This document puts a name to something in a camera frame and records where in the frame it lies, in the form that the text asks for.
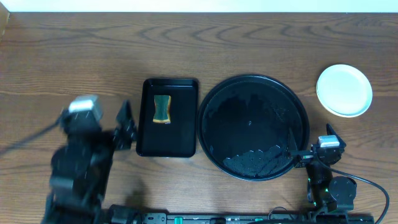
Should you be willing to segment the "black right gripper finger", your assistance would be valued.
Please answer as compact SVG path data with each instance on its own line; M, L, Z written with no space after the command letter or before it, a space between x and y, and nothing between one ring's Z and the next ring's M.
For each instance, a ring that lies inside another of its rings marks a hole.
M289 128L289 143L287 147L287 152L290 156L296 156L298 152L295 136L291 128Z
M337 140L339 141L339 143L340 143L340 147L341 148L345 148L346 147L346 143L344 142L344 140L342 140L341 138L340 138L340 136L336 133L336 131L332 128L332 126L329 124L329 123L327 123L326 124L326 133L328 134L328 135L334 135L334 136L336 136L336 138L337 138Z

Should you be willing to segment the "light green plate front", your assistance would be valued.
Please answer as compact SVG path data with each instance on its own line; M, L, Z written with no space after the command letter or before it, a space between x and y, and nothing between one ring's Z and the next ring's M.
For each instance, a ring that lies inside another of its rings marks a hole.
M344 118L362 115L373 100L373 89L364 73L345 64L332 65L321 72L316 94L327 111Z

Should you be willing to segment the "green yellow sponge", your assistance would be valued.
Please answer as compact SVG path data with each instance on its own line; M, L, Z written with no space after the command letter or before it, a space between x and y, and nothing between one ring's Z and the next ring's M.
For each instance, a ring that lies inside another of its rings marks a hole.
M169 95L154 96L155 113L152 120L154 123L160 123L160 124L171 123L170 104L171 104L171 96Z

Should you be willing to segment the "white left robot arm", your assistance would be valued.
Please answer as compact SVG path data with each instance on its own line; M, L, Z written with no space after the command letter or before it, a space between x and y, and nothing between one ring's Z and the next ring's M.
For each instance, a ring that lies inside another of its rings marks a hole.
M42 223L142 223L136 209L122 205L102 208L114 153L129 150L137 137L128 100L116 121L115 129L104 131L93 108L62 111L60 125L67 143L52 156L51 192Z

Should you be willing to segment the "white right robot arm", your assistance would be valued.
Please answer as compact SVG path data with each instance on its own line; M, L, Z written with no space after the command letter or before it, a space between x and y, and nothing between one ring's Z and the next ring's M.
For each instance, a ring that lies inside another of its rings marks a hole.
M326 125L326 135L318 137L309 151L298 150L293 140L289 140L287 156L293 159L296 168L304 167L307 171L307 197L315 206L308 212L308 219L312 222L343 221L354 209L355 180L345 176L334 177L331 170L331 166L341 159L345 147L346 143L330 124Z

